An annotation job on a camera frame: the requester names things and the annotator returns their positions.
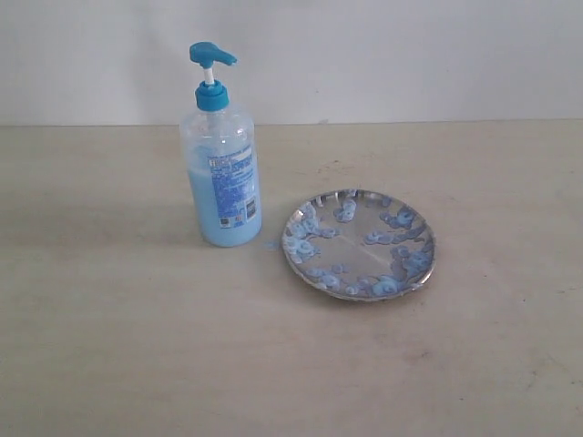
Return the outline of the blue pump soap bottle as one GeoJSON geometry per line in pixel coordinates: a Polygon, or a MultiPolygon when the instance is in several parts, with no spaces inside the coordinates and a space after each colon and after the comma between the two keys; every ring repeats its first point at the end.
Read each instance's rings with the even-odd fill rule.
{"type": "Polygon", "coordinates": [[[254,239],[262,226],[255,126],[213,74],[216,63],[232,66],[237,58],[211,42],[198,42],[190,46],[189,59],[204,78],[179,136],[199,231],[214,246],[236,247],[254,239]]]}

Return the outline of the round metal plate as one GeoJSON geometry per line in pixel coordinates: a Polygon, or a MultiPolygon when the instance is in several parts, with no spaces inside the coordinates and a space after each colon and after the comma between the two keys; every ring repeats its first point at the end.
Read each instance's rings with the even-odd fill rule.
{"type": "Polygon", "coordinates": [[[281,234],[284,256],[299,278],[336,299],[360,302],[421,289],[435,269],[435,243],[413,207],[361,188],[305,200],[281,234]]]}

